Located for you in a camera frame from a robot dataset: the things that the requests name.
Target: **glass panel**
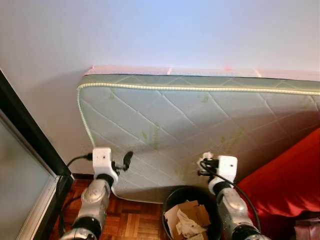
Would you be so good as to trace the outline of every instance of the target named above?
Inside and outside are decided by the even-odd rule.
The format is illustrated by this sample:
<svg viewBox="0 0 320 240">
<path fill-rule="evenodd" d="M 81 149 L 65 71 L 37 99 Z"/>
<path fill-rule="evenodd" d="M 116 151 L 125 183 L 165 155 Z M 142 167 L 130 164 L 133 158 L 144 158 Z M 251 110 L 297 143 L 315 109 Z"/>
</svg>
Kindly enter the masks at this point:
<svg viewBox="0 0 320 240">
<path fill-rule="evenodd" d="M 49 176 L 0 121 L 0 239 L 17 238 Z"/>
</svg>

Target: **red fabric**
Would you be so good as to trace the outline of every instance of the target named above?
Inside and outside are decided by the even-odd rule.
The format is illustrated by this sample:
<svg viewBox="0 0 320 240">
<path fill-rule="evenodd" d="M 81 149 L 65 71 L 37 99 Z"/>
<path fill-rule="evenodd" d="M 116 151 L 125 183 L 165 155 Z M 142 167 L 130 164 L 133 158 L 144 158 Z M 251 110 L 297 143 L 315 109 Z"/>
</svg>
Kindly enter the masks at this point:
<svg viewBox="0 0 320 240">
<path fill-rule="evenodd" d="M 238 186 L 255 206 L 262 233 L 273 240 L 285 239 L 286 231 L 293 229 L 293 217 L 320 212 L 320 128 Z"/>
</svg>

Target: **black cable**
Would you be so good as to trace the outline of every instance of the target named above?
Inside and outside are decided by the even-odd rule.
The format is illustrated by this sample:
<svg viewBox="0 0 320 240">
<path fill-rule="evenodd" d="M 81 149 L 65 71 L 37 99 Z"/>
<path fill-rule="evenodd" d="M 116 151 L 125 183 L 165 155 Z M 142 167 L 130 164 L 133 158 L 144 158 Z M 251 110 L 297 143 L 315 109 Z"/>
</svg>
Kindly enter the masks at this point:
<svg viewBox="0 0 320 240">
<path fill-rule="evenodd" d="M 250 207 L 252 208 L 253 210 L 253 214 L 254 214 L 254 218 L 255 218 L 255 221 L 256 221 L 256 225 L 257 225 L 257 229 L 259 230 L 259 232 L 261 233 L 261 226 L 260 226 L 260 221 L 259 221 L 259 217 L 258 217 L 258 214 L 257 214 L 257 211 L 254 207 L 254 205 L 252 204 L 252 202 L 250 201 L 250 199 L 247 197 L 247 195 L 244 193 L 244 191 L 241 190 L 240 187 L 238 187 L 235 183 L 233 183 L 232 181 L 229 181 L 228 179 L 226 179 L 225 177 L 223 176 L 220 176 L 219 174 L 216 174 L 214 171 L 212 171 L 211 169 L 209 169 L 207 167 L 207 165 L 204 163 L 204 162 L 200 162 L 200 165 L 203 169 L 205 169 L 207 172 L 209 172 L 210 174 L 212 174 L 213 176 L 216 176 L 224 181 L 226 181 L 228 184 L 234 186 L 243 196 L 244 198 L 247 200 L 247 202 L 249 203 Z"/>
<path fill-rule="evenodd" d="M 67 168 L 69 168 L 69 166 L 74 163 L 76 160 L 79 159 L 86 159 L 88 161 L 92 161 L 92 153 L 88 153 L 87 155 L 83 155 L 83 156 L 77 156 L 75 158 L 73 158 L 70 162 L 68 162 L 68 164 L 66 165 Z M 56 183 L 56 187 L 55 187 L 55 197 L 56 197 L 56 202 L 58 202 L 59 197 L 60 197 L 60 193 L 59 193 L 59 188 L 60 188 L 60 182 L 63 176 L 66 175 L 67 170 L 65 169 L 62 173 L 62 175 L 60 175 L 57 183 Z M 75 197 L 73 199 L 71 199 L 70 201 L 68 201 L 65 206 L 71 204 L 73 201 L 79 199 L 81 196 L 79 197 Z M 58 222 L 58 230 L 59 230 L 59 236 L 62 237 L 64 234 L 64 227 L 65 227 L 65 222 L 64 222 L 64 209 L 65 207 L 63 207 L 63 209 L 61 210 L 60 214 L 59 214 L 59 222 Z"/>
</svg>

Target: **black frame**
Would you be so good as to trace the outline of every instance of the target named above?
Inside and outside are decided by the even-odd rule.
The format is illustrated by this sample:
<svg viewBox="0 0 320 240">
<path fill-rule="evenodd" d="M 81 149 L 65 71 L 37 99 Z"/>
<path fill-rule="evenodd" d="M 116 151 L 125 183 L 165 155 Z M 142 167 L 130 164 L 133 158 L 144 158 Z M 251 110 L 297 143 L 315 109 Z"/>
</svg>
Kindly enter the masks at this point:
<svg viewBox="0 0 320 240">
<path fill-rule="evenodd" d="M 53 197 L 34 239 L 48 239 L 73 183 L 71 172 L 0 71 L 0 109 L 56 175 L 63 175 L 59 198 Z"/>
</svg>

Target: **trash bin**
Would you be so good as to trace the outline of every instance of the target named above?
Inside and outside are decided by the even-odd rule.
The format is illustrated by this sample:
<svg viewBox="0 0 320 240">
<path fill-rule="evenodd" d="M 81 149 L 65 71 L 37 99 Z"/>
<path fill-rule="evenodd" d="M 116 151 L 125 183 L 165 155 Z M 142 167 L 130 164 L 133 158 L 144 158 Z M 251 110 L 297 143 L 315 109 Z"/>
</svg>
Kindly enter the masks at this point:
<svg viewBox="0 0 320 240">
<path fill-rule="evenodd" d="M 208 228 L 207 235 L 210 240 L 219 240 L 221 238 L 221 220 L 218 215 L 217 203 L 213 195 L 208 195 L 203 190 L 194 186 L 179 186 L 172 190 L 162 206 L 162 225 L 168 240 L 173 240 L 165 218 L 165 212 L 177 204 L 186 201 L 197 200 L 200 205 L 204 205 L 209 214 L 211 225 Z"/>
</svg>

